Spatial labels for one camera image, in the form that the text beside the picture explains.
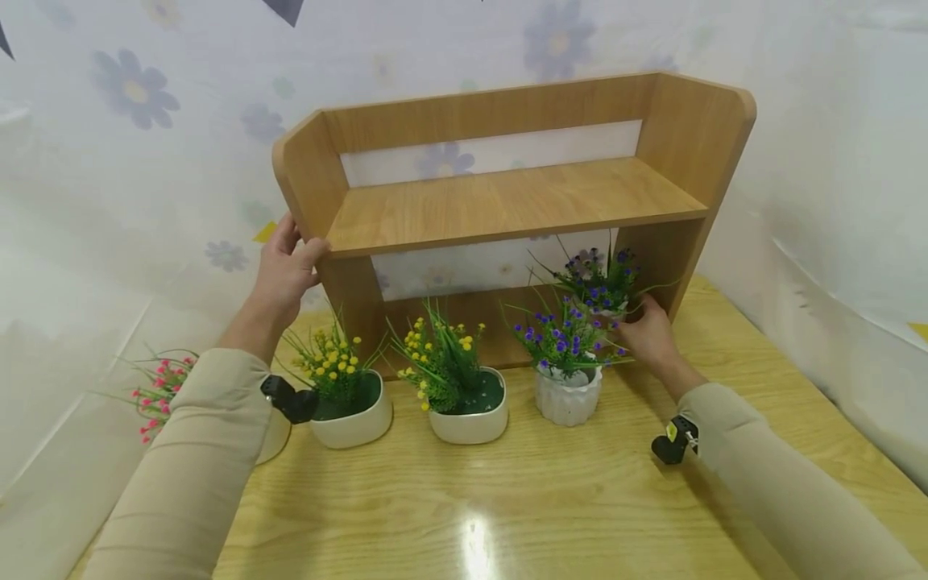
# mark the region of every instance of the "wooden table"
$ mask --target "wooden table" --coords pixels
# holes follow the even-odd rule
[[[675,332],[705,375],[756,406],[928,564],[928,498],[705,280],[690,284]],[[652,457],[675,410],[642,367],[609,370],[596,414],[574,428],[538,414],[533,371],[503,375],[509,427],[488,445],[440,442],[401,382],[388,384],[393,426],[375,443],[332,451],[295,428],[252,475],[214,577],[794,577],[692,454],[676,467]]]

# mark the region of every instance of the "plant pot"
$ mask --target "plant pot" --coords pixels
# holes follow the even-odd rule
[[[602,367],[593,367],[592,379],[581,371],[565,380],[557,368],[537,367],[535,406],[555,425],[573,427],[586,423],[596,411],[602,390]]]
[[[492,374],[503,389],[503,398],[499,405],[483,413],[467,415],[446,415],[429,412],[432,430],[442,441],[454,445],[478,445],[498,439],[506,425],[509,424],[509,400],[506,393],[506,381],[495,368],[480,367],[480,370]]]
[[[347,417],[309,421],[316,439],[329,449],[347,449],[380,439],[393,423],[393,402],[383,388],[383,377],[376,370],[365,372],[376,376],[380,384],[380,396],[373,405]]]
[[[284,445],[290,439],[291,427],[292,425],[283,413],[271,408],[271,422],[268,423],[267,431],[264,432],[264,442],[261,444],[261,453],[258,454],[255,465],[266,463],[283,451]]]

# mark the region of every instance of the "wooden shelf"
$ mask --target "wooden shelf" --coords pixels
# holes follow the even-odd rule
[[[356,187],[328,239],[333,257],[527,238],[705,216],[634,157]]]
[[[418,299],[383,300],[371,256],[393,251],[619,227],[612,246],[634,250],[638,287],[673,319],[756,114],[742,89],[645,72],[317,110],[275,143],[272,161],[303,238],[331,242],[316,269],[370,354],[387,317],[403,327],[421,313]],[[632,158],[355,188],[342,166],[348,153],[637,119]],[[499,302],[534,308],[533,291],[442,300],[455,323],[487,325],[486,365],[529,361]],[[387,362],[400,361],[381,365],[390,377]]]
[[[552,306],[552,310],[558,308],[555,302],[561,294],[553,293],[554,289],[550,286],[539,286],[537,290],[545,302]],[[432,298],[432,303],[438,303],[442,312],[447,314],[448,320],[463,324],[468,330],[476,331],[477,325],[481,322],[486,325],[480,343],[481,364],[494,368],[509,368],[524,367],[531,362],[531,357],[515,339],[511,328],[503,320],[500,305],[516,304],[533,312],[539,311],[542,303],[533,288],[507,288],[436,296]],[[421,298],[391,301],[384,303],[383,306],[391,324],[401,334],[405,334],[409,328],[407,321],[415,320],[418,316],[425,316]],[[506,318],[513,325],[524,323],[525,313],[507,308]],[[395,379],[395,370],[408,366],[405,359],[390,350],[384,359],[375,364],[374,368],[385,379]]]

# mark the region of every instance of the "white backdrop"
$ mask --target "white backdrop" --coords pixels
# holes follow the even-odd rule
[[[928,323],[925,0],[6,0],[0,30],[0,561],[17,578],[63,576],[140,457],[131,409],[86,394],[134,386],[115,356],[205,348],[248,292],[286,209],[270,166],[286,127],[631,71],[754,92],[700,269],[928,485],[928,343],[909,325]],[[637,134],[345,163],[379,183],[628,155]],[[561,252],[539,238],[376,266],[388,298],[514,286],[526,248]]]

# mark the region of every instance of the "beige sleeve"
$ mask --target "beige sleeve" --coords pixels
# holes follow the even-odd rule
[[[729,388],[705,384],[679,412],[699,428],[702,462],[800,578],[928,578],[873,514]]]
[[[207,580],[261,451],[267,365],[213,349],[172,402],[103,527],[84,580]]]

